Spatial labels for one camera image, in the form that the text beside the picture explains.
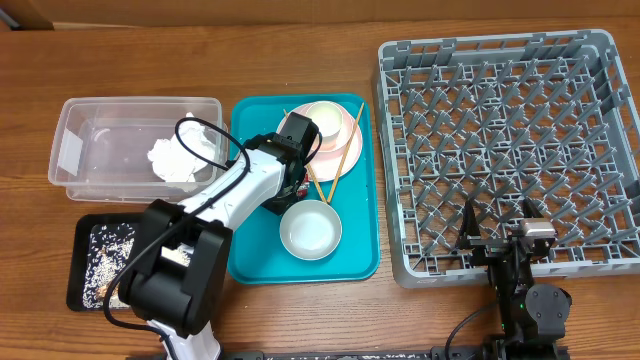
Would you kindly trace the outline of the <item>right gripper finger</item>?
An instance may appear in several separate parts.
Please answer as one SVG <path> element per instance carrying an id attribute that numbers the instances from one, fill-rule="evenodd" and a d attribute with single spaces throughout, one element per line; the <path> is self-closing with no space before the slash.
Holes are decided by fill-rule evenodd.
<path id="1" fill-rule="evenodd" d="M 543 215 L 534 204 L 534 202 L 529 198 L 525 197 L 521 203 L 522 213 L 524 218 L 542 218 Z"/>
<path id="2" fill-rule="evenodd" d="M 463 208 L 462 224 L 460 226 L 458 239 L 465 239 L 468 236 L 479 237 L 480 235 L 480 228 L 476 219 L 472 201 L 467 200 Z"/>

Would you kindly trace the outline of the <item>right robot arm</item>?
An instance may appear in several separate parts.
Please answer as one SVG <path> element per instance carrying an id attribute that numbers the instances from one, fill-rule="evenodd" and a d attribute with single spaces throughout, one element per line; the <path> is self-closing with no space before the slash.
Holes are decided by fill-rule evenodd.
<path id="1" fill-rule="evenodd" d="M 543 258 L 557 240 L 557 231 L 532 200 L 521 203 L 524 218 L 501 239 L 483 239 L 470 200 L 465 202 L 456 247 L 471 252 L 470 264 L 484 266 L 494 288 L 501 317 L 501 335 L 461 354 L 469 359 L 568 359 L 556 341 L 566 334 L 571 295 L 554 285 L 537 284 L 531 262 Z"/>

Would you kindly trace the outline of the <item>rice and food scraps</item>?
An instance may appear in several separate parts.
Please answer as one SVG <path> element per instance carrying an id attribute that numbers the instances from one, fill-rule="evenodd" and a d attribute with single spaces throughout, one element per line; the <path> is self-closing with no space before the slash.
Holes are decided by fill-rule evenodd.
<path id="1" fill-rule="evenodd" d="M 126 265 L 137 228 L 138 223 L 98 224 L 91 228 L 81 286 L 84 309 L 102 309 L 109 284 Z"/>

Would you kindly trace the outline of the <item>wooden chopstick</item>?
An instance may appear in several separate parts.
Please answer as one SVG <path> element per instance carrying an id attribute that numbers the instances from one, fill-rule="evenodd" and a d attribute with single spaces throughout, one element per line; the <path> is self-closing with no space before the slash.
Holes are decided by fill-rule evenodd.
<path id="1" fill-rule="evenodd" d="M 355 134 L 356 134 L 356 132 L 357 132 L 357 129 L 359 128 L 359 122 L 360 122 L 360 119 L 361 119 L 361 116 L 362 116 L 362 113 L 363 113 L 363 110 L 364 110 L 364 106 L 365 106 L 365 103 L 363 102 L 363 103 L 361 104 L 360 108 L 359 108 L 359 111 L 358 111 L 357 117 L 355 118 L 355 121 L 354 121 L 354 123 L 353 123 L 352 130 L 351 130 L 351 133 L 350 133 L 350 136 L 349 136 L 348 142 L 346 143 L 346 146 L 345 146 L 345 148 L 344 148 L 344 152 L 343 152 L 343 155 L 342 155 L 341 161 L 340 161 L 340 163 L 339 163 L 339 167 L 338 167 L 338 169 L 337 169 L 337 171 L 336 171 L 336 175 L 335 175 L 335 177 L 334 177 L 334 180 L 333 180 L 333 183 L 332 183 L 332 186 L 331 186 L 331 189 L 330 189 L 329 197 L 327 198 L 327 203 L 328 203 L 328 204 L 330 204 L 330 203 L 331 203 L 331 201 L 332 201 L 332 199 L 333 199 L 333 197 L 334 197 L 334 193 L 335 193 L 335 190 L 336 190 L 337 185 L 338 185 L 338 183 L 339 183 L 339 179 L 340 179 L 341 174 L 342 174 L 342 169 L 343 169 L 344 164 L 345 164 L 345 162 L 346 162 L 346 159 L 347 159 L 347 157 L 348 157 L 348 154 L 349 154 L 349 151 L 350 151 L 351 144 L 352 144 L 352 142 L 353 142 L 353 139 L 354 139 L 354 137 L 355 137 Z"/>
<path id="2" fill-rule="evenodd" d="M 287 118 L 289 113 L 286 111 L 286 109 L 283 109 L 283 112 L 284 112 L 284 117 Z M 317 192 L 318 192 L 318 194 L 320 196 L 321 201 L 324 202 L 325 204 L 328 204 L 328 201 L 327 201 L 327 199 L 326 199 L 326 197 L 325 197 L 325 195 L 323 193 L 323 190 L 322 190 L 322 188 L 320 186 L 319 181 L 317 180 L 317 177 L 315 175 L 315 172 L 314 172 L 312 166 L 310 164 L 308 164 L 306 166 L 306 168 L 307 168 L 309 177 L 311 178 L 311 180 L 313 181 L 313 183 L 314 183 L 314 185 L 316 187 L 316 190 L 317 190 Z"/>

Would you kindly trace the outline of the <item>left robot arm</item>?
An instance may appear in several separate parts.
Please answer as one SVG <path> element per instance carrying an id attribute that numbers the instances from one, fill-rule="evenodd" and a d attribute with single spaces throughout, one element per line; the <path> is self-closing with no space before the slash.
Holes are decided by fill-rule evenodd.
<path id="1" fill-rule="evenodd" d="M 226 274 L 232 236 L 259 207 L 283 214 L 299 201 L 316 132 L 257 135 L 212 185 L 178 204 L 144 211 L 125 267 L 108 287 L 160 337 L 170 359 L 216 359 L 213 300 Z"/>

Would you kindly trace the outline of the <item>red snack wrapper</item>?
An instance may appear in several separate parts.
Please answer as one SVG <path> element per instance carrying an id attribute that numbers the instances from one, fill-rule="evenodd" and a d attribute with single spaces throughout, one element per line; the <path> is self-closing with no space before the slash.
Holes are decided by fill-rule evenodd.
<path id="1" fill-rule="evenodd" d="M 299 198 L 305 198 L 308 195 L 308 191 L 309 191 L 309 178 L 307 175 L 305 175 L 298 187 L 297 196 Z"/>

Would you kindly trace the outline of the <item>grey round bowl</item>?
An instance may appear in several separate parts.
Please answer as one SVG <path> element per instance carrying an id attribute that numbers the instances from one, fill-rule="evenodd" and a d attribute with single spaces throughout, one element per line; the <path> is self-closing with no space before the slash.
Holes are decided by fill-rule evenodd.
<path id="1" fill-rule="evenodd" d="M 338 247 L 342 222 L 330 205 L 319 200 L 303 200 L 284 213 L 279 235 L 292 256 L 317 261 L 328 257 Z"/>

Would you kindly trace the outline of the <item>white napkin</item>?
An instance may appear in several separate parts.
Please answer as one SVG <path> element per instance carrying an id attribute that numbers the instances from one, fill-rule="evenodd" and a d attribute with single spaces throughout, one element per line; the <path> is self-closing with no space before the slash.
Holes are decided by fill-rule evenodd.
<path id="1" fill-rule="evenodd" d="M 195 153 L 213 161 L 218 155 L 217 145 L 206 135 L 204 125 L 188 121 L 179 128 L 179 136 Z M 186 150 L 173 135 L 170 139 L 158 139 L 147 152 L 152 170 L 165 182 L 196 182 L 196 174 L 207 163 Z"/>

